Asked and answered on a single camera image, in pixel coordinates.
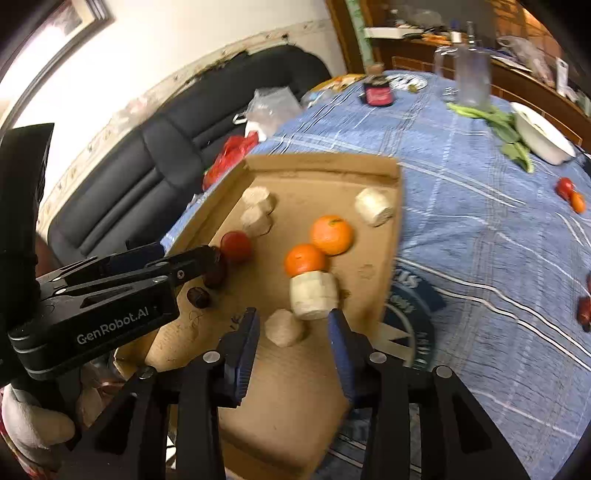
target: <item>red tomato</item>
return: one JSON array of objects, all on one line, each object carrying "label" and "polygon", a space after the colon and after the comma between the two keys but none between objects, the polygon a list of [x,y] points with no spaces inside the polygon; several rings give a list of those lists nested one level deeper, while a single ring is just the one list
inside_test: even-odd
[{"label": "red tomato", "polygon": [[245,262],[252,256],[251,239],[240,230],[228,232],[222,237],[220,250],[231,263]]},{"label": "red tomato", "polygon": [[585,211],[585,198],[579,192],[573,192],[570,195],[570,206],[577,213]]},{"label": "red tomato", "polygon": [[569,178],[562,177],[556,184],[555,190],[558,195],[568,202],[570,195],[574,192],[574,184]]}]

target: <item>cherry tomato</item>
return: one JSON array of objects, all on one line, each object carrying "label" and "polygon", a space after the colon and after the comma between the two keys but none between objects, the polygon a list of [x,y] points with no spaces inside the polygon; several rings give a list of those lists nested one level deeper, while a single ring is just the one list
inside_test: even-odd
[{"label": "cherry tomato", "polygon": [[577,322],[581,325],[588,325],[591,321],[591,298],[580,297],[579,308],[577,309]]},{"label": "cherry tomato", "polygon": [[556,184],[555,190],[558,195],[568,202],[570,195],[574,192],[574,184],[569,178],[562,177]]},{"label": "cherry tomato", "polygon": [[220,242],[220,250],[231,263],[242,263],[252,256],[252,243],[240,230],[226,233]]},{"label": "cherry tomato", "polygon": [[583,213],[585,211],[585,198],[579,192],[571,193],[570,206],[575,212]]}]

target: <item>cardboard box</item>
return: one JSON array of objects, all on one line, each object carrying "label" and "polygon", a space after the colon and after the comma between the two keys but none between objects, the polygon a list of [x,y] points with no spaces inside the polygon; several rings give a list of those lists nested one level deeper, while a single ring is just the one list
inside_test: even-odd
[{"label": "cardboard box", "polygon": [[[254,259],[230,269],[225,287],[211,291],[213,306],[208,309],[196,309],[186,297],[189,288],[203,286],[202,280],[187,282],[178,295],[181,315],[176,321],[118,349],[116,363],[125,375],[143,363],[159,371],[185,366],[214,349],[229,331],[231,318],[240,317],[246,307],[257,308],[261,323],[276,309],[289,309],[283,259],[293,246],[310,241],[310,227],[323,215],[340,215],[355,230],[351,249],[330,257],[349,324],[368,333],[381,321],[401,224],[402,182],[396,160],[357,154],[250,156],[204,202],[171,254],[201,244],[219,245],[224,233],[241,229],[245,207],[240,198],[251,185],[267,187],[276,201],[271,231],[253,240]],[[377,228],[365,224],[354,208],[355,196],[368,186],[395,205],[395,216]],[[307,322],[305,339],[283,349],[261,329],[242,405],[219,409],[225,466],[236,476],[304,479],[322,460],[349,408],[326,325],[326,319]]]}]

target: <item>orange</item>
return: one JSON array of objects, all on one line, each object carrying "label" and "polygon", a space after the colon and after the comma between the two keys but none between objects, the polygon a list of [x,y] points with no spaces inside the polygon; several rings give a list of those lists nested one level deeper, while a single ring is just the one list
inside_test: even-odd
[{"label": "orange", "polygon": [[570,194],[570,206],[577,213],[583,213],[585,211],[585,197],[579,192],[573,192]]},{"label": "orange", "polygon": [[325,254],[339,255],[353,243],[353,228],[339,216],[326,215],[314,222],[310,238]]},{"label": "orange", "polygon": [[301,244],[290,250],[283,262],[290,277],[326,269],[326,257],[314,245]]}]

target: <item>screw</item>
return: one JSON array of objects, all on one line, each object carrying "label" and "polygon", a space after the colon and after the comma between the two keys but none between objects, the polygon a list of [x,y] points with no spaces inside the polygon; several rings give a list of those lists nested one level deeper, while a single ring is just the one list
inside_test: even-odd
[{"label": "screw", "polygon": [[449,367],[446,367],[445,365],[442,365],[440,367],[437,367],[435,369],[435,373],[437,374],[438,377],[441,378],[450,378],[452,376],[452,369]]},{"label": "screw", "polygon": [[203,354],[203,360],[207,364],[214,364],[215,362],[220,360],[220,358],[221,358],[221,355],[218,352],[216,352],[215,350]]},{"label": "screw", "polygon": [[369,356],[369,360],[375,364],[383,364],[387,358],[382,352],[374,352]]},{"label": "screw", "polygon": [[156,373],[156,369],[154,367],[145,366],[145,367],[143,367],[143,369],[139,373],[139,377],[142,380],[146,380],[147,378],[150,378],[155,373]]}]

